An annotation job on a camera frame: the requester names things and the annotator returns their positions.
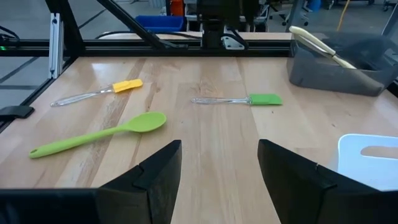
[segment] spoon handle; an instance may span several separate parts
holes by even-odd
[[[94,141],[96,139],[109,136],[114,133],[118,133],[120,131],[124,131],[123,128],[115,127],[109,128],[102,131],[98,131],[97,133],[86,134],[83,136],[78,136],[62,141],[53,142],[44,146],[40,146],[35,148],[29,153],[30,158],[39,158],[51,154],[55,154],[58,152],[62,152],[64,150],[79,146],[84,143],[88,143]]]

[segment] silicone spoon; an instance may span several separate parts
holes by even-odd
[[[29,153],[30,158],[39,158],[51,154],[55,154],[84,143],[94,141],[96,139],[109,136],[122,131],[134,131],[137,133],[145,133],[153,131],[161,127],[166,122],[166,115],[160,112],[148,112],[140,114],[130,121],[114,128],[105,129],[97,133],[86,134],[63,141],[53,142],[44,146],[40,146]]]

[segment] gray plastic bin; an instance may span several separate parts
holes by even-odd
[[[329,32],[321,35],[324,43],[358,70],[339,66],[307,46],[292,41],[292,55],[287,61],[289,80],[297,86],[378,96],[398,76],[398,46],[373,34]]]

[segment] wooden table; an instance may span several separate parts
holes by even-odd
[[[248,34],[289,39],[289,34]],[[174,139],[183,146],[172,223],[279,223],[257,161],[270,139],[327,166],[346,133],[396,136],[398,99],[299,88],[286,58],[79,58],[32,106],[36,112],[0,134],[0,188],[99,187]],[[141,78],[144,86],[51,108],[57,99]],[[194,105],[198,96],[276,93],[283,106]],[[41,159],[34,147],[161,111],[152,133],[121,133]]]

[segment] cutting board handle hole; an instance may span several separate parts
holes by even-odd
[[[398,147],[368,146],[362,149],[361,155],[398,159]]]

